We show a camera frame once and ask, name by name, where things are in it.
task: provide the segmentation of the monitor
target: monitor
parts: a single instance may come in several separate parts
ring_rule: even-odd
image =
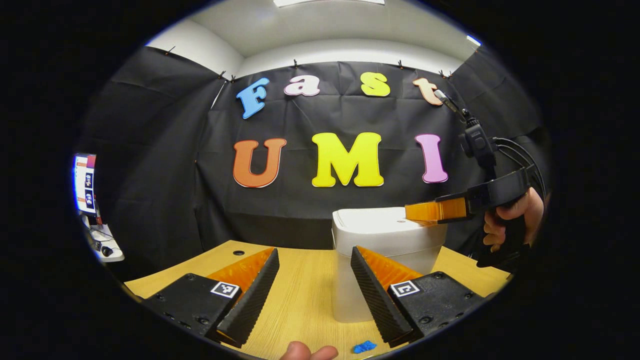
[[[95,202],[94,194],[94,168],[94,154],[75,154],[73,178],[74,192],[76,195],[76,208],[85,215],[99,217],[98,206]]]

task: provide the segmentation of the ceiling light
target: ceiling light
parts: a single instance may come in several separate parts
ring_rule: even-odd
[[[467,35],[467,40],[471,41],[472,43],[474,43],[475,45],[480,46],[480,41],[470,37],[469,35]]]
[[[308,3],[310,1],[318,1],[318,0],[273,0],[273,2],[279,8],[281,8],[283,6],[294,5],[294,4]],[[362,2],[365,2],[365,3],[380,4],[380,5],[384,5],[385,4],[385,0],[354,0],[354,1],[362,1]]]

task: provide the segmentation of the ceiling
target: ceiling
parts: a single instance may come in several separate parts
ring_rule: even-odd
[[[314,40],[363,38],[432,49],[462,61],[476,46],[467,34],[423,5],[405,0],[370,4],[322,0],[283,8],[272,0],[226,0],[191,20],[227,41],[245,58]]]

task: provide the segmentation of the blue small toy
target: blue small toy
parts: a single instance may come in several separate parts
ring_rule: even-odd
[[[355,347],[353,347],[353,352],[356,353],[356,354],[359,354],[361,352],[372,350],[375,347],[377,347],[376,344],[374,344],[371,341],[367,340],[367,341],[363,342],[362,344],[359,344],[359,345],[356,345]]]

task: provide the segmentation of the letter f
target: letter f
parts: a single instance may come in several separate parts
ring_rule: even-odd
[[[269,83],[269,79],[262,78],[253,84],[249,85],[236,95],[236,99],[242,100],[244,106],[243,119],[248,119],[251,115],[257,113],[264,107],[264,102],[259,102],[259,99],[264,99],[267,96],[267,90],[262,87]]]

